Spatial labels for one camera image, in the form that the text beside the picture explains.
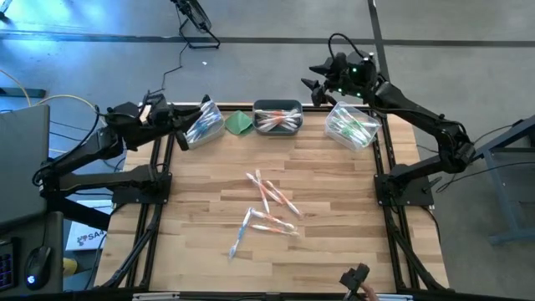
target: gray floor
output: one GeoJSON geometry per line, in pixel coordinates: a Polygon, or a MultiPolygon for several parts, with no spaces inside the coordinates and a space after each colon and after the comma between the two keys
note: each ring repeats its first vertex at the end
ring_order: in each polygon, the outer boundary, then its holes
{"type": "MultiPolygon", "coordinates": [[[[212,20],[214,33],[226,38],[327,38],[336,31],[351,38],[374,37],[365,0],[201,0],[201,4],[212,20]]],[[[535,4],[529,0],[376,0],[376,5],[383,38],[387,39],[535,39],[535,4]]],[[[0,29],[16,33],[176,36],[179,24],[166,0],[13,0],[7,15],[12,22],[0,24],[0,29]]],[[[193,30],[188,33],[199,36],[193,30]]],[[[44,88],[50,94],[76,94],[105,108],[125,101],[137,102],[148,89],[158,89],[161,74],[176,66],[182,47],[183,43],[3,39],[0,68],[27,87],[44,88]]],[[[373,45],[363,48],[375,51],[373,45]]],[[[533,50],[388,46],[385,54],[390,77],[406,96],[461,121],[471,137],[476,138],[534,113],[533,50]]],[[[204,94],[210,94],[217,101],[309,102],[309,92],[299,79],[317,78],[308,66],[321,64],[328,55],[327,46],[322,43],[252,41],[224,43],[217,51],[188,49],[182,58],[184,68],[168,76],[165,94],[172,101],[198,101],[204,94]]],[[[12,83],[0,78],[0,85],[12,83]]],[[[1,101],[2,110],[25,106],[21,99],[1,101]]],[[[53,120],[85,128],[93,121],[91,112],[71,99],[58,99],[51,105],[53,120]]],[[[53,129],[65,135],[83,136],[76,130],[56,126],[53,129]]],[[[421,145],[436,147],[433,139],[421,131],[416,131],[416,139],[421,145]]],[[[74,142],[52,136],[50,145],[67,150],[74,142]]],[[[430,155],[425,150],[420,154],[430,155]]],[[[477,162],[465,173],[483,168],[477,162]]],[[[109,170],[101,162],[84,169],[109,170]]],[[[513,242],[493,247],[487,241],[489,235],[506,229],[489,175],[457,182],[447,191],[435,194],[435,200],[452,288],[516,298],[535,296],[535,243],[513,242]]],[[[82,258],[82,269],[92,263],[92,254],[77,256],[82,258]]],[[[68,279],[65,289],[82,288],[87,274],[68,279]]]]}

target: green cloth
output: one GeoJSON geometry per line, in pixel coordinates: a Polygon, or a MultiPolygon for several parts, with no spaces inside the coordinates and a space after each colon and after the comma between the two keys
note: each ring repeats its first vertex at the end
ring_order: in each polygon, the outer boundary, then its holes
{"type": "Polygon", "coordinates": [[[227,120],[225,120],[225,127],[234,135],[246,135],[250,133],[251,131],[247,129],[252,128],[251,125],[251,117],[241,111],[232,113],[232,115],[228,116],[227,120]]]}

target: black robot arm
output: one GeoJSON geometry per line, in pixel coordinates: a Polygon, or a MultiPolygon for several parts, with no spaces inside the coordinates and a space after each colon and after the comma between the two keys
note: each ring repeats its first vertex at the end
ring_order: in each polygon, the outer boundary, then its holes
{"type": "Polygon", "coordinates": [[[310,67],[310,70],[325,77],[323,84],[317,80],[301,79],[312,90],[312,101],[316,106],[336,100],[328,95],[338,92],[361,98],[365,105],[383,114],[395,114],[424,132],[433,135],[438,145],[438,156],[411,166],[396,165],[389,175],[381,177],[379,188],[381,198],[401,196],[409,183],[423,176],[439,171],[457,173],[464,171],[475,154],[474,145],[466,134],[465,127],[456,121],[446,120],[413,101],[407,99],[400,89],[384,79],[375,67],[374,54],[359,51],[353,44],[354,52],[327,58],[324,64],[310,67]]]}
{"type": "Polygon", "coordinates": [[[73,171],[96,160],[119,156],[124,148],[137,151],[139,146],[173,133],[181,149],[186,151],[188,144],[184,133],[199,119],[201,111],[199,107],[179,109],[167,104],[162,94],[157,94],[146,95],[141,108],[129,102],[108,108],[107,114],[102,116],[107,126],[96,130],[72,151],[45,161],[35,173],[33,182],[42,187],[42,196],[65,197],[79,190],[101,187],[157,190],[157,180],[162,177],[155,166],[138,166],[132,171],[113,174],[76,175],[73,171]],[[142,121],[140,116],[147,105],[150,111],[142,121]]]}

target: plastic box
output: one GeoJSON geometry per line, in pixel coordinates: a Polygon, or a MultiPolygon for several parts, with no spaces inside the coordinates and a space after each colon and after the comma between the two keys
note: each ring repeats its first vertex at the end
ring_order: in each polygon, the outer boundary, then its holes
{"type": "Polygon", "coordinates": [[[303,106],[297,100],[293,99],[260,99],[252,104],[252,126],[260,135],[295,135],[303,125],[303,106]],[[275,126],[267,132],[258,130],[258,116],[255,114],[256,110],[293,110],[297,109],[301,113],[301,118],[297,122],[298,128],[295,130],[288,130],[280,125],[275,126]]]}
{"type": "Polygon", "coordinates": [[[204,136],[202,136],[202,138],[193,143],[188,142],[190,150],[194,150],[197,147],[204,145],[212,140],[215,140],[225,134],[225,119],[223,118],[221,111],[219,110],[219,108],[217,108],[217,105],[214,106],[214,109],[212,111],[219,114],[221,116],[221,119],[217,121],[214,125],[212,125],[204,134],[204,136]]]}
{"type": "Polygon", "coordinates": [[[375,139],[379,121],[343,101],[338,102],[325,121],[325,134],[353,151],[365,148],[375,139]]]}

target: butcher block tabletop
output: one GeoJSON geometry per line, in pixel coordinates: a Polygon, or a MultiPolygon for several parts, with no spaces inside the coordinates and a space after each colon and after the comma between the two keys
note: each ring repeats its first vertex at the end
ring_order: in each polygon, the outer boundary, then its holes
{"type": "MultiPolygon", "coordinates": [[[[195,150],[183,152],[175,145],[171,194],[161,217],[150,290],[345,293],[340,276],[365,263],[371,270],[367,283],[377,292],[394,292],[384,213],[375,199],[373,151],[351,151],[325,136],[326,116],[305,113],[295,136],[226,132],[195,150]],[[229,261],[246,210],[263,211],[259,190],[245,176],[255,169],[304,213],[298,219],[268,199],[272,215],[296,225],[300,237],[248,228],[229,261]]],[[[396,116],[388,118],[396,161],[417,162],[412,126],[396,116]]],[[[378,139],[384,155],[381,130],[378,139]]],[[[147,144],[129,151],[125,170],[148,164],[151,150],[147,144]]],[[[384,167],[388,172],[386,160],[384,167]]],[[[140,205],[129,204],[111,217],[95,285],[108,280],[131,250],[139,211],[140,205]]],[[[418,207],[407,207],[406,214],[415,253],[447,286],[434,222],[418,207]]],[[[147,223],[151,217],[149,211],[147,223]]],[[[400,261],[408,283],[405,257],[400,261]]],[[[145,251],[136,284],[144,264],[145,251]]]]}

